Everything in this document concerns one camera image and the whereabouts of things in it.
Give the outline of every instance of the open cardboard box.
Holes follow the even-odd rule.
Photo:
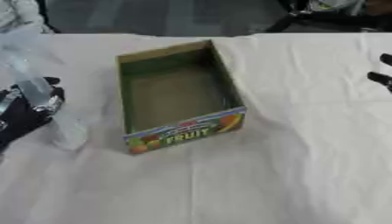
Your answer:
[[[129,152],[238,130],[246,108],[212,41],[118,56]]]

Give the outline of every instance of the dark floor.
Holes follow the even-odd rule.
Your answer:
[[[238,36],[262,32],[282,15],[277,0],[50,0],[51,24],[64,33]],[[294,32],[322,32],[294,27]]]

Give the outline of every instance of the glove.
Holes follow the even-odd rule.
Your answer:
[[[380,60],[389,65],[392,66],[392,55],[384,53],[381,57]],[[386,74],[382,73],[375,73],[375,72],[370,72],[367,74],[367,77],[371,81],[378,82],[382,84],[383,86],[387,87],[390,93],[392,93],[392,77],[387,76]]]
[[[55,87],[60,79],[46,77],[53,87],[52,98],[65,100],[64,89]],[[53,112],[48,109],[36,109],[23,96],[17,85],[10,90],[0,91],[0,153],[16,139],[36,130],[52,120]]]

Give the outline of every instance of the table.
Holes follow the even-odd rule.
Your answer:
[[[80,153],[40,129],[0,167],[7,224],[368,224],[392,221],[392,96],[366,78],[391,34],[215,38],[248,106],[242,130],[132,157],[122,152],[115,56],[200,38],[43,35],[66,62]],[[0,77],[7,86],[10,80]]]

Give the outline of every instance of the box label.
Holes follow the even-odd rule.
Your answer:
[[[242,126],[245,109],[202,116],[198,119],[125,136],[131,153],[153,151],[165,146],[237,130]]]

